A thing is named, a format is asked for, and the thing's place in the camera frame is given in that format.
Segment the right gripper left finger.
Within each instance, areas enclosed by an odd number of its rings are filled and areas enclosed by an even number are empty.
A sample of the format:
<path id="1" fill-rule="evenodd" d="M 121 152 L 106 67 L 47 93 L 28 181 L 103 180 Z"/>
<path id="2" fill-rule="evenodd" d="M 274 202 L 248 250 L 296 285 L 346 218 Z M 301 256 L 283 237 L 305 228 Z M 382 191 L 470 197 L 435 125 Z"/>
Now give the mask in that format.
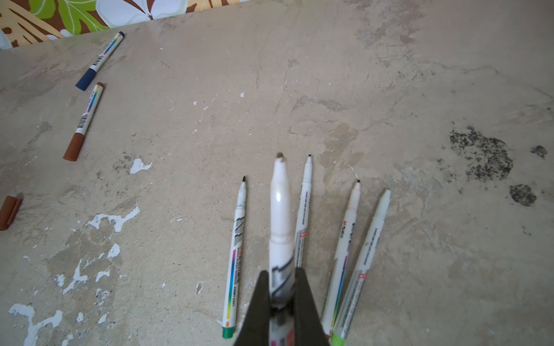
<path id="1" fill-rule="evenodd" d="M 269 275 L 264 270 L 258 276 L 242 329 L 234 346 L 268 346 L 270 315 Z"/>

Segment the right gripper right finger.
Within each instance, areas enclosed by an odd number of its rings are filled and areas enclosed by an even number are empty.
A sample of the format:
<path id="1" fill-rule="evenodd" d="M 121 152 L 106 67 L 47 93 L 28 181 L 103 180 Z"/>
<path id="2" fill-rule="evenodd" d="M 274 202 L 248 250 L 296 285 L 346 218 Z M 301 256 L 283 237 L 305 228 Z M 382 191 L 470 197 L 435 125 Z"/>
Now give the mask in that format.
<path id="1" fill-rule="evenodd" d="M 323 331 L 306 272 L 295 269 L 296 282 L 293 301 L 294 339 L 298 346 L 329 346 Z"/>

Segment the light green capped marker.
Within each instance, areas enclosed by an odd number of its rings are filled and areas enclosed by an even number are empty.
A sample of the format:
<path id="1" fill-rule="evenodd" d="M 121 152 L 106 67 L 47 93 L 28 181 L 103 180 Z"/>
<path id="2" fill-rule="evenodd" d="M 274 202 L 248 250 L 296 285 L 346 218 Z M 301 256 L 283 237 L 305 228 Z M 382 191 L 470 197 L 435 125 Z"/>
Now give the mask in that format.
<path id="1" fill-rule="evenodd" d="M 364 281 L 368 276 L 379 238 L 385 224 L 385 218 L 390 205 L 390 196 L 390 189 L 385 189 L 379 203 L 377 204 L 377 208 L 369 226 L 364 244 L 352 272 L 352 277 L 350 279 L 346 295 L 344 296 L 343 303 L 340 306 L 335 327 L 333 327 L 332 335 L 330 337 L 330 344 L 332 345 L 345 345 L 356 311 L 356 306 L 362 293 Z"/>

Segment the yellow capped marker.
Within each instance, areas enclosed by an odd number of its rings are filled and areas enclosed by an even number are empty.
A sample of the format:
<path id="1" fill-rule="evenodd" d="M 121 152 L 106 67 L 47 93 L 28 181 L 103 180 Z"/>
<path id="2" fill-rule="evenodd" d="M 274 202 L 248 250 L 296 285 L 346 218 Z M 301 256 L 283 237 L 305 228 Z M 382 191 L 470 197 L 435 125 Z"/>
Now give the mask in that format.
<path id="1" fill-rule="evenodd" d="M 271 236 L 269 241 L 270 345 L 294 344 L 294 317 L 288 305 L 294 296 L 294 230 L 291 222 L 287 163 L 279 152 L 271 179 Z"/>

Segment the dark green capped marker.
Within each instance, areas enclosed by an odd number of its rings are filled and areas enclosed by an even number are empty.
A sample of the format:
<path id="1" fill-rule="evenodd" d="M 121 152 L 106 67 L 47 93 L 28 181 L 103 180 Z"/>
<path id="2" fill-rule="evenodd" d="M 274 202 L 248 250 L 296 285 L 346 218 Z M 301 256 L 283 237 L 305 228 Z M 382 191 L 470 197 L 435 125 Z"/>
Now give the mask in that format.
<path id="1" fill-rule="evenodd" d="M 310 212 L 310 194 L 312 189 L 312 155 L 309 154 L 304 165 L 304 174 L 302 180 L 300 205 L 296 224 L 296 249 L 295 249 L 295 267 L 303 266 L 304 245 L 307 237 L 307 227 L 309 223 Z"/>

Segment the brown pen cap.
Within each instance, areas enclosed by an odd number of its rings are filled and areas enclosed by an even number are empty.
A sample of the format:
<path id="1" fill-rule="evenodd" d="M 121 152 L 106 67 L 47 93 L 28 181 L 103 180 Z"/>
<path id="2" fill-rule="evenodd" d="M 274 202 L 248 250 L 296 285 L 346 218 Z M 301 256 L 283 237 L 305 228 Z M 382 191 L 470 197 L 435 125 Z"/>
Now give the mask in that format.
<path id="1" fill-rule="evenodd" d="M 6 231 L 15 220 L 23 200 L 14 196 L 7 196 L 1 207 L 0 230 Z"/>

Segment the blue capped marker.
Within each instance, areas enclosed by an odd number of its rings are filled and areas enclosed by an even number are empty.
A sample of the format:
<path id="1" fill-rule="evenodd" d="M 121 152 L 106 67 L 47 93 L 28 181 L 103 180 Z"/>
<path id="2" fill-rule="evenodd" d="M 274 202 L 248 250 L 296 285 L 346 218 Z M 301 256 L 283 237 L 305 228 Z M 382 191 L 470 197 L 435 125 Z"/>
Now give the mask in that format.
<path id="1" fill-rule="evenodd" d="M 92 80 L 96 77 L 101 66 L 108 60 L 108 58 L 115 51 L 115 49 L 117 49 L 117 47 L 123 41 L 124 38 L 125 38 L 125 34 L 121 31 L 115 35 L 115 37 L 111 40 L 108 46 L 103 50 L 103 52 L 98 57 L 96 57 L 93 64 L 89 67 L 89 69 L 85 72 L 85 74 L 81 77 L 81 79 L 76 83 L 76 87 L 78 89 L 85 91 L 88 88 Z"/>

